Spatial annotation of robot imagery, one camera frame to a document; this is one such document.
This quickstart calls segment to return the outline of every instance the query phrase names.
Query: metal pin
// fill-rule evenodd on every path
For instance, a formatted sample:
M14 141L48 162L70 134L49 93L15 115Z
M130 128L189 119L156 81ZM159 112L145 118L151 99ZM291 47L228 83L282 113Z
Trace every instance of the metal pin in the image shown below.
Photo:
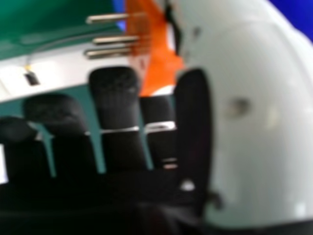
M116 21L122 21L129 17L127 13L115 13L115 14L106 14L106 15L96 15L96 16L89 16L86 19L86 23L88 24L103 24L103 23L110 23Z
M85 56L88 59L100 59L108 57L121 57L131 53L131 49L128 47L111 48L111 49L99 49L99 50L87 50Z
M109 36L98 37L93 39L96 45L112 44L112 43L134 43L139 40L139 36L122 35L122 36Z

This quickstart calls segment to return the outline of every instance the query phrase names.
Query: green surface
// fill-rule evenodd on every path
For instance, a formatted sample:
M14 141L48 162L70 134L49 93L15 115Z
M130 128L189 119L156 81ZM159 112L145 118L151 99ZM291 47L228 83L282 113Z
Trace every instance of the green surface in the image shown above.
M96 32L119 32L115 24L85 23L89 15L111 12L112 0L1 0L0 60L31 53L59 39Z
M96 116L96 111L93 105L92 98L89 94L89 88L87 85L82 86L76 86L72 88L62 89L57 92L52 92L49 94L67 94L71 97L75 98L83 107L85 115L87 117L88 127L90 130L90 137L93 144L93 149L95 152L95 159L97 163L97 169L99 173L105 173L106 167L105 167L105 161L102 154L102 144L101 144L101 136L100 136L100 125ZM17 99L5 103L0 103L0 117L3 116L19 116L23 117L22 114L22 104L25 98ZM143 121L141 122L141 138L142 143L144 147L144 152L147 159L147 166L149 169L153 168L151 156L149 153L148 145L146 142L146 139L144 137L143 133ZM42 133L43 141L46 146L47 155L48 155L48 162L50 167L50 172L53 177L56 176L56 170L54 166L54 160L52 156L52 147L51 147L51 136L50 134L45 130L45 128L41 125L36 125L36 128Z

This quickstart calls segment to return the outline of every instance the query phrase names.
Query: orange plastic piece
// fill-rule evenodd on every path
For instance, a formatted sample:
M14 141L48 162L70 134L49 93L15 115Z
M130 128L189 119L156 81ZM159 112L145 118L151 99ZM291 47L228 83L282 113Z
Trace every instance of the orange plastic piece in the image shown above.
M128 20L128 33L141 37L140 46L135 47L133 57L140 53L150 54L140 95L151 96L165 86L176 84L175 75L183 68L183 62L168 47L167 22L153 0L127 0L126 3L127 12L131 16Z

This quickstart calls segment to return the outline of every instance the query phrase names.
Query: metal rod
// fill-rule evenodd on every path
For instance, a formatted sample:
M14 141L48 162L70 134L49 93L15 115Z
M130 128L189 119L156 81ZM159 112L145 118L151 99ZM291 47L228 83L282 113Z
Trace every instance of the metal rod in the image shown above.
M98 37L93 39L96 45L112 44L112 43L134 43L139 40L139 36L122 35L122 36L109 36Z
M96 16L89 16L86 19L86 23L88 24L103 24L109 22L116 22L122 21L128 18L127 13L115 13L115 14L106 14L106 15L96 15Z
M108 57L121 57L129 55L130 53L131 49L129 47L122 47L99 50L87 50L85 51L84 54L88 59L100 59Z

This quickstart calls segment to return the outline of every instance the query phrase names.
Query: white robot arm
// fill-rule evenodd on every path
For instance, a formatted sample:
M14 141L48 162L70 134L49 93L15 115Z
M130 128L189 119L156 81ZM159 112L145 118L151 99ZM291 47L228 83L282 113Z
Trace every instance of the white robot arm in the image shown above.
M224 206L207 203L206 222L248 229L312 220L313 45L267 0L172 4L180 54L212 92L207 190Z

